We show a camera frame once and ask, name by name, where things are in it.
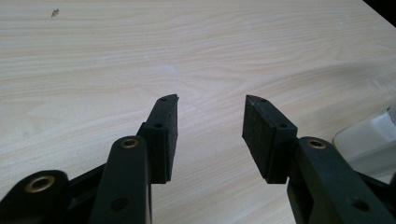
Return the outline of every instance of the black metal arm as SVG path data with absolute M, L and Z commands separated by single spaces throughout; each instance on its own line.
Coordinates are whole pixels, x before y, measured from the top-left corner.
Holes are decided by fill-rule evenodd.
M 151 223 L 151 184 L 171 180 L 177 96 L 157 101 L 137 136 L 117 140 L 107 164 L 68 180 L 42 171 L 0 202 L 0 223 Z
M 248 95 L 243 138 L 268 184 L 285 184 L 297 223 L 395 223 L 390 185 L 354 172 L 332 144 L 297 138 L 297 127 L 265 99 Z

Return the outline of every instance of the bolt hole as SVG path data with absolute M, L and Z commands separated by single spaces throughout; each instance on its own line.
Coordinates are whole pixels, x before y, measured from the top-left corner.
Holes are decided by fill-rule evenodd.
M 320 148 L 320 149 L 323 149 L 326 147 L 326 144 L 324 144 L 323 142 L 321 142 L 319 140 L 309 140 L 308 145 L 311 147 Z
M 118 198 L 111 202 L 111 210 L 115 212 L 119 212 L 120 210 L 124 209 L 128 205 L 128 199 L 126 198 Z
M 28 193 L 37 193 L 51 187 L 54 182 L 55 177 L 52 175 L 43 175 L 31 180 L 29 184 L 26 185 L 25 191 Z
M 135 147 L 135 146 L 137 146 L 137 144 L 139 144 L 139 142 L 133 138 L 128 138 L 128 139 L 125 139 L 123 142 L 121 142 L 121 146 L 123 148 Z
M 354 198 L 351 200 L 350 204 L 363 212 L 370 211 L 370 206 L 362 199 Z

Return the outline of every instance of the white plastic part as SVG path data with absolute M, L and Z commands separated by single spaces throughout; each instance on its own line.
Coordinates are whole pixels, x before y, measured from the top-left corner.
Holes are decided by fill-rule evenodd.
M 395 120 L 396 104 L 344 129 L 333 144 L 354 170 L 389 183 L 396 172 Z

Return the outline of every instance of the table surface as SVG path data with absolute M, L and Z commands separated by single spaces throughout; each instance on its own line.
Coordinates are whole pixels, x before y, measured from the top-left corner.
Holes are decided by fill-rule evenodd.
M 6 1 L 0 50 L 0 197 L 37 171 L 104 163 L 178 94 L 154 223 L 294 222 L 241 137 L 247 94 L 329 141 L 396 98 L 396 30 L 361 0 Z

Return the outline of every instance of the wood grain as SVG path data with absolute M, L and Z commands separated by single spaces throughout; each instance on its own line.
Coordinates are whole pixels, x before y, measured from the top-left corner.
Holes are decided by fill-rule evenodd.
M 51 17 L 59 8 L 59 13 Z M 242 137 L 246 94 L 331 141 L 396 97 L 396 31 L 358 0 L 6 1 L 0 197 L 20 179 L 106 161 L 177 93 L 172 181 L 155 223 L 293 223 Z

